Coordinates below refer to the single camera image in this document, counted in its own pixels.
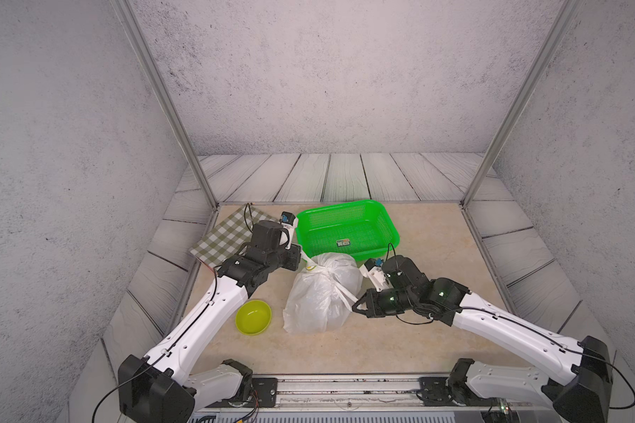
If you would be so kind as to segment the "white lemon print plastic bag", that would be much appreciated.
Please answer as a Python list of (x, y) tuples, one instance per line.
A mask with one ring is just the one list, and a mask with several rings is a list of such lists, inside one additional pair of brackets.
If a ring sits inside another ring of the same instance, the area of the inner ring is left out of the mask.
[(336, 331), (344, 326), (363, 285), (356, 260), (347, 254), (302, 254), (305, 268), (294, 280), (282, 312), (291, 335)]

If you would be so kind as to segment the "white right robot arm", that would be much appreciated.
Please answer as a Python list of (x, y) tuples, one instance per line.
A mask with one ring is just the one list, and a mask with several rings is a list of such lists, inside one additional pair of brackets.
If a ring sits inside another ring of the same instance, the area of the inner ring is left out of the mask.
[(459, 359), (443, 384), (423, 385), (416, 396), (430, 405), (484, 405), (498, 399), (539, 405), (567, 422), (606, 422), (614, 377), (620, 370), (598, 338), (582, 340), (517, 317), (449, 278), (430, 280), (408, 257), (369, 259), (360, 268), (373, 287), (352, 310), (368, 318), (407, 311), (469, 331), (527, 362), (524, 368)]

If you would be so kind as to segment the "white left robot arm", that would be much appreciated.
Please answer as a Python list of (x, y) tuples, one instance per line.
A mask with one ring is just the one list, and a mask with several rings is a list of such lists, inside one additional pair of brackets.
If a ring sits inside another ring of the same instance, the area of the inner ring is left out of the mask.
[(215, 271), (213, 285), (201, 300), (143, 357), (129, 355), (118, 368), (119, 412), (135, 422), (186, 422), (209, 405), (254, 405), (253, 372), (235, 360), (194, 375), (202, 352), (222, 326), (278, 269), (295, 271), (302, 248), (293, 238), (298, 219), (282, 213), (261, 220), (241, 250)]

